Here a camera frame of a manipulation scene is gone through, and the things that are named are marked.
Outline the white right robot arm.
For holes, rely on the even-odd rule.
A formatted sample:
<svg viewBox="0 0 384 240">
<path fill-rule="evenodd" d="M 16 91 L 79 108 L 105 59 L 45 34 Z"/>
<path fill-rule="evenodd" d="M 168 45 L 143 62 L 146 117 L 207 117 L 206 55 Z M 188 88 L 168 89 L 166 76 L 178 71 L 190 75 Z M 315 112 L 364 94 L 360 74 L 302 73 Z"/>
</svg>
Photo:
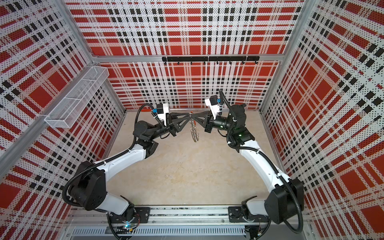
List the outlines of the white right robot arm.
<svg viewBox="0 0 384 240">
<path fill-rule="evenodd" d="M 265 200 L 252 197 L 242 202 L 242 217 L 252 221 L 256 216 L 267 216 L 275 224 L 284 223 L 300 233 L 304 227 L 304 184 L 281 171 L 262 151 L 246 128 L 245 107 L 231 106 L 226 117 L 206 111 L 192 114 L 191 118 L 208 133 L 213 128 L 226 131 L 228 146 L 251 164 L 266 185 L 269 195 Z"/>
</svg>

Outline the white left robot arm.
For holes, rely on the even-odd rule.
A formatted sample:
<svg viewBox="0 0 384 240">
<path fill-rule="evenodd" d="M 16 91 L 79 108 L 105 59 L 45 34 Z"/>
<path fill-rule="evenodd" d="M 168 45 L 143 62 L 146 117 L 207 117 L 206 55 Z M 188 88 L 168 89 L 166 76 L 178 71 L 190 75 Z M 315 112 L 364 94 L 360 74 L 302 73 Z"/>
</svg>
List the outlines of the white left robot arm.
<svg viewBox="0 0 384 240">
<path fill-rule="evenodd" d="M 128 149 L 102 161 L 81 163 L 64 186 L 63 200 L 74 207 L 87 211 L 101 211 L 120 216 L 122 221 L 130 222 L 136 216 L 135 206 L 122 196 L 107 192 L 107 182 L 129 166 L 149 158 L 157 149 L 156 138 L 171 134 L 175 136 L 191 120 L 191 113 L 170 113 L 162 120 L 154 114 L 157 124 L 136 121 L 134 141 Z"/>
</svg>

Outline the metal keyring gauge red handle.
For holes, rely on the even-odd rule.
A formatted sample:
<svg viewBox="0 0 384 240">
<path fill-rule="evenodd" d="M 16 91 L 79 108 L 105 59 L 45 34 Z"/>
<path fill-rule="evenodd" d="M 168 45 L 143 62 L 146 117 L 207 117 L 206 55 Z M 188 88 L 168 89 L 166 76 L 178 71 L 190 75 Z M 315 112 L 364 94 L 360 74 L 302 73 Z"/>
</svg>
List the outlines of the metal keyring gauge red handle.
<svg viewBox="0 0 384 240">
<path fill-rule="evenodd" d="M 192 135 L 192 139 L 195 143 L 197 143 L 199 141 L 199 134 L 197 132 L 197 126 L 196 126 L 196 122 L 193 120 L 192 118 L 192 115 L 193 115 L 193 112 L 190 112 L 190 125 L 191 125 L 191 135 Z"/>
</svg>

